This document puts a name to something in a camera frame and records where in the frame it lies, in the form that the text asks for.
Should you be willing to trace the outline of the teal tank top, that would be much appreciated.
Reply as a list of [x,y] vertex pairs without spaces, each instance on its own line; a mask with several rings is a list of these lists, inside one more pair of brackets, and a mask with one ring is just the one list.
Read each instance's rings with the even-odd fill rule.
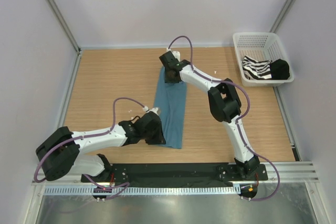
[[183,129],[187,85],[184,82],[166,83],[165,71],[162,67],[159,74],[154,106],[160,108],[164,147],[181,149],[183,144]]

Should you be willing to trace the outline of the black white striped tank top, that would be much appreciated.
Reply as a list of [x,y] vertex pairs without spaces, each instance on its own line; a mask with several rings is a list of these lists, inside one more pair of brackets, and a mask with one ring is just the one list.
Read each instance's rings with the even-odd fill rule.
[[249,56],[244,56],[242,69],[248,80],[271,80],[270,60],[257,61]]

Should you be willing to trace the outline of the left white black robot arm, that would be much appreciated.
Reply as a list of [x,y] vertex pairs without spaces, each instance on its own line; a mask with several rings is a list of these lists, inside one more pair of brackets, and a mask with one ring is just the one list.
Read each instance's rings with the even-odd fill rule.
[[40,170],[44,172],[44,180],[54,181],[76,167],[81,168],[83,174],[106,182],[111,177],[111,168],[107,166],[106,158],[86,154],[108,147],[137,144],[141,140],[148,145],[166,143],[156,109],[149,110],[134,120],[121,121],[99,130],[72,132],[66,126],[60,127],[36,149],[39,163],[34,172],[34,181],[43,182],[38,178]]

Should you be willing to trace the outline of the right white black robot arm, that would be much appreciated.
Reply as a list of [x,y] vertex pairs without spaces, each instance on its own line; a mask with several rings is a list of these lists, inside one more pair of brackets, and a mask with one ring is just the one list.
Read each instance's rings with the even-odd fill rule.
[[251,147],[243,127],[242,103],[236,91],[238,85],[230,79],[212,77],[170,50],[159,57],[164,67],[166,83],[185,82],[207,93],[213,118],[222,123],[234,148],[234,160],[238,177],[248,180],[255,175],[260,161]]

